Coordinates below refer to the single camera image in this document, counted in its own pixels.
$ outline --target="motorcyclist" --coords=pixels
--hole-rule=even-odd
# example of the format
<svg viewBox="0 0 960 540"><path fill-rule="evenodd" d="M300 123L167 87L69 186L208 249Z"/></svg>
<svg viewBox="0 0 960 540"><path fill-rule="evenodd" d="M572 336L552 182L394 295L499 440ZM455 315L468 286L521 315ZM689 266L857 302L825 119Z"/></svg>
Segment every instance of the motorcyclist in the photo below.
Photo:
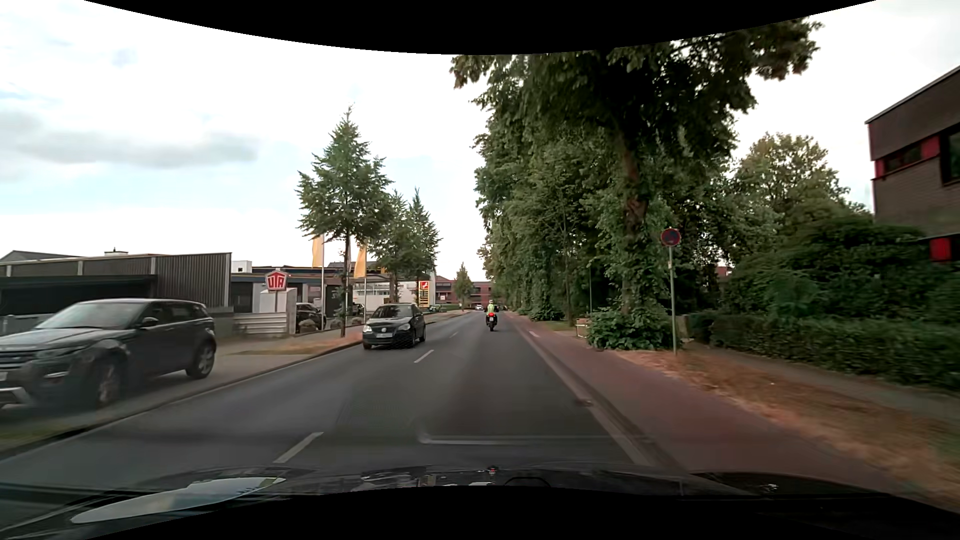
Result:
<svg viewBox="0 0 960 540"><path fill-rule="evenodd" d="M494 323L494 324L497 323L496 313L497 313L498 311L499 311L499 309L497 308L496 304L493 303L493 300L490 300L490 301L487 303L487 316L489 317L491 314L493 315L493 323Z"/></svg>

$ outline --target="curb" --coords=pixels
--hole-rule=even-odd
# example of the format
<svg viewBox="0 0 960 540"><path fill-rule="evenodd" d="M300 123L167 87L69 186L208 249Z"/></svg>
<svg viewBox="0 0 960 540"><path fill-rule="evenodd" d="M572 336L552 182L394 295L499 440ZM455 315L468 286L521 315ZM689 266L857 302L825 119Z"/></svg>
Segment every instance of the curb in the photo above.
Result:
<svg viewBox="0 0 960 540"><path fill-rule="evenodd" d="M449 317L446 317L446 319L452 319L453 317L459 317L459 316L462 315L462 314L463 314L463 313L460 313L460 314L457 314L457 315L451 315L451 316L449 316ZM440 321L427 321L426 324L432 325L432 324L437 323L437 322L440 322ZM177 397L175 397L175 398L170 398L169 400L164 400L164 401L161 401L161 402L158 402L158 403L155 403L155 404L151 404L151 405L149 405L149 406L141 407L141 408L138 408L138 409L136 409L136 410L131 411L131 412L128 413L128 414L122 414L122 415L119 415L119 416L117 416L117 417L115 417L115 418L104 419L104 420L99 421L99 422L91 422L91 423L89 423L89 424L87 424L87 425L85 425L85 426L77 426L77 427L75 427L75 428L70 428L70 429L68 429L68 430L61 431L60 433L56 433L56 434L53 434L53 435L48 435L48 436L39 438L39 439L37 439L37 440L35 440L35 441L31 441L31 442L28 442L28 443L23 444L23 445L20 445L20 446L15 446L15 447L12 447L12 448L8 448L8 449L6 449L6 450L0 451L0 460L8 459L8 458L14 457L15 455L18 455L18 454L24 454L24 453L29 452L29 451L31 451L31 450L35 450L35 449L37 449L37 448L46 446L46 445L48 445L48 444L50 444L50 443L53 443L53 442L56 442L56 441L60 441L60 440L64 440L64 439L68 439L68 438L70 438L70 437L75 437L75 436L77 436L77 435L86 433L86 432L88 432L88 431L96 430L97 428L102 428L103 426L106 426L106 425L108 425L108 424L113 424L114 422L119 422L119 421L121 421L121 420L125 420L125 419L127 419L127 418L132 417L132 416L136 416L136 415L138 415L138 414L143 414L144 412L148 412L148 411L154 410L154 409L156 409L156 408L161 408L162 406L172 405L172 404L177 403L177 402L181 402L181 401L184 401L184 400L188 400L188 399L191 399L191 398L200 396L200 395L205 394L205 393L207 393L207 392L212 392L212 391L214 391L214 390L219 390L219 389L221 389L221 388L224 388L225 386L230 386L231 384L236 384L237 382L243 382L243 381L245 381L245 380L250 380L250 379L253 379L253 378L256 378L256 377L260 377L261 375L267 375L268 373L272 373L272 372L274 372L274 371L278 371L278 370L281 370L281 369L284 369L284 368L288 368L288 367L290 367L290 366L294 366L294 365L297 365L297 364L304 363L304 362L307 361L307 360L313 360L313 359L319 358L319 357L321 357L321 356L330 355L330 354L333 354L333 353L338 353L338 352L340 352L340 351L343 351L344 349L349 349L350 347L356 347L357 345L360 345L361 342L362 342L362 339L361 339L361 340L357 340L357 341L352 342L352 343L344 343L344 344L342 344L342 345L337 345L336 347L331 347L331 348L326 349L326 350L324 350L324 351L322 351L322 352L320 352L320 353L316 353L315 355L311 355L311 356L307 356L307 357L304 357L304 358L300 358L300 359L294 360L294 361L292 361L292 362L290 362L290 363L286 363L286 364L283 364L283 365L281 365L281 366L275 366L275 367L272 367L272 368L270 368L270 369L266 369L266 370L264 370L264 371L259 371L259 372L256 372L256 373L250 373L250 374L247 374L247 375L245 375L245 376L243 376L243 377L240 377L240 378L237 378L237 379L234 379L234 380L225 380L225 381L223 381L223 382L221 382L221 383L215 384L215 385L213 385L213 386L209 386L208 388L204 388L203 390L200 390L200 391L198 391L198 392L194 392L194 393L186 394L186 395L182 395L182 396L177 396Z"/></svg>

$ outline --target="black hatchback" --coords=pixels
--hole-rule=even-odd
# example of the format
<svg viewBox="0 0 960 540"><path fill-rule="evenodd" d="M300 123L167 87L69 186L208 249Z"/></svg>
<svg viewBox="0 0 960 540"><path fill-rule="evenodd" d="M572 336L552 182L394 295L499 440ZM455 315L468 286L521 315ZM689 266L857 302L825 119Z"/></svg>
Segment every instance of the black hatchback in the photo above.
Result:
<svg viewBox="0 0 960 540"><path fill-rule="evenodd" d="M415 304L384 304L378 307L363 327L363 348L374 345L413 347L426 341L426 321Z"/></svg>
<svg viewBox="0 0 960 540"><path fill-rule="evenodd" d="M203 379L217 341L203 304L124 298L80 302L0 337L0 405L109 405L148 378Z"/></svg>

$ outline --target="hedge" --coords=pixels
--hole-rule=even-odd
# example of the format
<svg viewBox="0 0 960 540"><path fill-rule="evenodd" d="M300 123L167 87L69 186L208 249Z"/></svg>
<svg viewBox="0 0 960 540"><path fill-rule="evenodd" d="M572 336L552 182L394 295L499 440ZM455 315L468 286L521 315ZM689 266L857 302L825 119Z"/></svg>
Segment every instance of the hedge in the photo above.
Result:
<svg viewBox="0 0 960 540"><path fill-rule="evenodd" d="M717 314L710 343L739 351L960 390L960 329L877 319L772 320Z"/></svg>

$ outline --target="sidewalk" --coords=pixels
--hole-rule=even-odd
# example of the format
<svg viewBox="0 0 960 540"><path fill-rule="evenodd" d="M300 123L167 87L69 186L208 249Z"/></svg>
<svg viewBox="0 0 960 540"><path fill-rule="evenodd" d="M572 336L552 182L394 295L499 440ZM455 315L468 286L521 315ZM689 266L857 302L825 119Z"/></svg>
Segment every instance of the sidewalk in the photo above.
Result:
<svg viewBox="0 0 960 540"><path fill-rule="evenodd" d="M627 423L660 466L691 472L763 472L832 480L884 492L914 491L879 470L804 440L682 380L648 369L585 340L511 314L521 331L586 386L597 403Z"/></svg>
<svg viewBox="0 0 960 540"><path fill-rule="evenodd" d="M427 324L462 313L427 315ZM360 343L362 327L319 331L274 339L229 339L218 346L213 371L206 379L191 380L183 372L149 380L144 387L103 410L51 416L47 411L22 405L0 410L0 456L25 452L52 440L92 430L147 410L167 405L215 388L250 379L316 356Z"/></svg>

